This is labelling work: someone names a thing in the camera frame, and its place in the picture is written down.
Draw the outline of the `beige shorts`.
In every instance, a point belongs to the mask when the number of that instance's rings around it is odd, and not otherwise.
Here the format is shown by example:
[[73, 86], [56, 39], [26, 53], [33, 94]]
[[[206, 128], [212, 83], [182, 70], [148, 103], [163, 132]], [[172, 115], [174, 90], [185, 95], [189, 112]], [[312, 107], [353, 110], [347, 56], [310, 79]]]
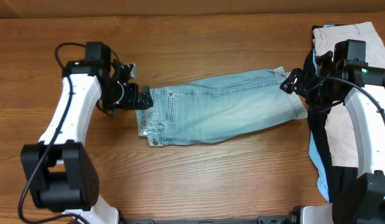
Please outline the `beige shorts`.
[[[371, 67], [385, 69], [385, 48], [383, 41], [371, 22], [360, 24], [315, 28], [313, 30], [315, 53], [323, 55], [334, 50], [335, 44], [347, 39], [366, 42], [366, 59]], [[331, 109], [325, 121], [325, 131], [332, 157], [332, 165], [337, 167], [358, 167], [353, 124], [343, 105]]]

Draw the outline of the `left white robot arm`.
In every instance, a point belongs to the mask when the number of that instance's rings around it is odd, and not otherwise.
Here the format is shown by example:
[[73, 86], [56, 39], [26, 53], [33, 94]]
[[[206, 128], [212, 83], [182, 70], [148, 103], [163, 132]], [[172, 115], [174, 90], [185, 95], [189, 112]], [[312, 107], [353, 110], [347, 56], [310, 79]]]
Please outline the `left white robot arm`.
[[62, 92], [53, 118], [36, 144], [26, 144], [21, 162], [27, 179], [17, 208], [24, 223], [28, 194], [37, 208], [55, 215], [42, 223], [71, 217], [78, 223], [125, 223], [121, 211], [100, 195], [98, 173], [85, 141], [95, 108], [113, 117], [116, 110], [153, 107], [148, 86], [139, 88], [135, 64], [124, 64], [108, 45], [88, 42], [81, 60], [61, 65]]

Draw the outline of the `black garment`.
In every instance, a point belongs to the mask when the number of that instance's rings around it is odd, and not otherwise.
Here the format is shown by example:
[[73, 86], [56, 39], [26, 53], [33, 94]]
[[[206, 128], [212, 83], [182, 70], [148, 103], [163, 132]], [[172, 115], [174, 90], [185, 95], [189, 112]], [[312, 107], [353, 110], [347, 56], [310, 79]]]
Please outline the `black garment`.
[[[359, 37], [355, 25], [313, 26], [313, 48], [304, 62], [304, 71], [316, 74], [315, 56], [334, 48], [339, 41]], [[355, 182], [358, 153], [351, 118], [342, 103], [321, 111], [308, 109], [311, 130], [308, 154], [318, 170], [317, 188], [328, 202]]]

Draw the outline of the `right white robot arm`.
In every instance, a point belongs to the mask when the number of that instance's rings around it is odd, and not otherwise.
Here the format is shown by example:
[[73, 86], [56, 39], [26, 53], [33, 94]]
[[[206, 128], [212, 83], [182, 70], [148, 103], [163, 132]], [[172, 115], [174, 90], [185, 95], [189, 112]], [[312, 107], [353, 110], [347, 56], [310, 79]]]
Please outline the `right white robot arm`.
[[368, 65], [361, 40], [341, 41], [315, 62], [316, 74], [295, 68], [280, 88], [319, 110], [347, 108], [359, 177], [333, 203], [295, 207], [285, 223], [385, 223], [385, 69]]

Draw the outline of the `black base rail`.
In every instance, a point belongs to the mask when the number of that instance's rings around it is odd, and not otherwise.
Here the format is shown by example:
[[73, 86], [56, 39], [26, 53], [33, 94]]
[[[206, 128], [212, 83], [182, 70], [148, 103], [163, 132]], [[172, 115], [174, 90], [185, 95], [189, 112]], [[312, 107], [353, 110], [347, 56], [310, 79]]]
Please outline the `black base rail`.
[[153, 220], [135, 219], [122, 221], [124, 224], [287, 224], [285, 216], [260, 216], [258, 218], [239, 219], [203, 219], [203, 220]]

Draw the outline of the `light blue denim shorts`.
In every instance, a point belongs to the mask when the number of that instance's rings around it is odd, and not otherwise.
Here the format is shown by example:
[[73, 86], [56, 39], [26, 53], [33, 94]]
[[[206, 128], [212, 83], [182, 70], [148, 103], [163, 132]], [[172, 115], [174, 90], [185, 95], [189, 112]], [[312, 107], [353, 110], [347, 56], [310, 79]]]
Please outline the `light blue denim shorts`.
[[153, 106], [136, 112], [138, 135], [152, 147], [216, 143], [308, 116], [280, 85], [283, 67], [253, 70], [150, 90]]

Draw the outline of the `light blue garment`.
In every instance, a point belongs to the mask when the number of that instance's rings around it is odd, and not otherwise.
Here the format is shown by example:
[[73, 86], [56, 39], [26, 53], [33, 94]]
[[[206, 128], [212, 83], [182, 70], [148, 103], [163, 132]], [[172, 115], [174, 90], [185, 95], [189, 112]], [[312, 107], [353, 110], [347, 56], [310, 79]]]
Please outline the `light blue garment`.
[[330, 110], [310, 107], [307, 118], [311, 130], [308, 155], [318, 171], [317, 189], [327, 202], [332, 202], [335, 197], [332, 192], [332, 159], [325, 132], [325, 121]]

